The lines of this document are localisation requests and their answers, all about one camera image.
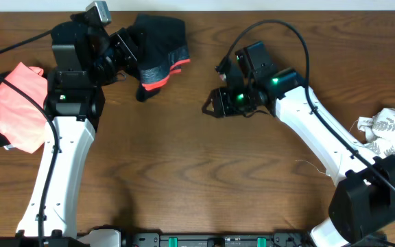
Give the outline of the black leggings with red waistband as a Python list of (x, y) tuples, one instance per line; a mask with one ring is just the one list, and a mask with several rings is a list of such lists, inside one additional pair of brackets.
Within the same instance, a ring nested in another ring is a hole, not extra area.
[(144, 102), (191, 61), (186, 25), (174, 17), (139, 14), (128, 33), (138, 47), (136, 72), (129, 74), (139, 81), (136, 99)]

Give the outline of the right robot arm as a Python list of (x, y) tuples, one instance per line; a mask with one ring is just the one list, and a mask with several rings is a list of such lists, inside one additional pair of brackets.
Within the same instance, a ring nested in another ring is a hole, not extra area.
[(226, 85), (211, 91), (203, 113), (251, 117), (264, 106), (308, 145), (336, 187), (328, 218), (310, 232), (315, 246), (386, 246), (379, 230), (395, 222), (395, 156), (363, 147), (297, 71), (277, 68), (262, 42), (235, 55), (215, 67)]

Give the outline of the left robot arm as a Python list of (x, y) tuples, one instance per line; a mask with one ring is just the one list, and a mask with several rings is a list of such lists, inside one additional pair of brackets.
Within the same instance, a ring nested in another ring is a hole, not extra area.
[(132, 245), (116, 227), (80, 237), (76, 226), (84, 165), (105, 103), (102, 87), (136, 63), (134, 43), (124, 29), (108, 35), (109, 23), (69, 21), (48, 32), (57, 63), (40, 110), (48, 137), (29, 206), (15, 236), (0, 237), (0, 247)]

